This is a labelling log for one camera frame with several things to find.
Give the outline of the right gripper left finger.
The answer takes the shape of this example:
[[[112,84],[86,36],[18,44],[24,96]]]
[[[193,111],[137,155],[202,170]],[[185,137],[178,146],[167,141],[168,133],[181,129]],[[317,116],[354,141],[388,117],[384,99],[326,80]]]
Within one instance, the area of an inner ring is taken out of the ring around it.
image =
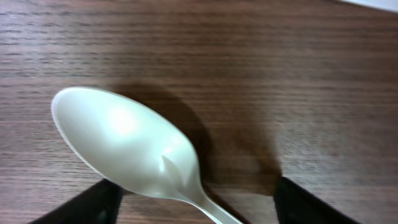
[[[120,186],[103,179],[31,224],[115,224],[122,197]]]

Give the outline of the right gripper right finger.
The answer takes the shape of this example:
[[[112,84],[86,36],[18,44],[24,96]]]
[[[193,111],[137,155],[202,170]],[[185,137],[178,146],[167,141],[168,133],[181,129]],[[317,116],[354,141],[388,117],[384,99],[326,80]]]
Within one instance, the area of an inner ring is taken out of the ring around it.
[[[273,199],[280,224],[358,224],[286,177],[277,179]]]

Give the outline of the white spoon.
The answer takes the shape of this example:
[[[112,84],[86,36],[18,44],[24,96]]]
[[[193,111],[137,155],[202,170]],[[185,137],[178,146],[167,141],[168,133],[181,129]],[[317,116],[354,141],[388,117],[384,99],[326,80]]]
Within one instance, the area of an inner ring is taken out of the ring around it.
[[[189,203],[215,223],[238,222],[205,193],[189,138],[149,107],[111,91],[70,87],[54,96],[51,112],[71,150],[105,179]]]

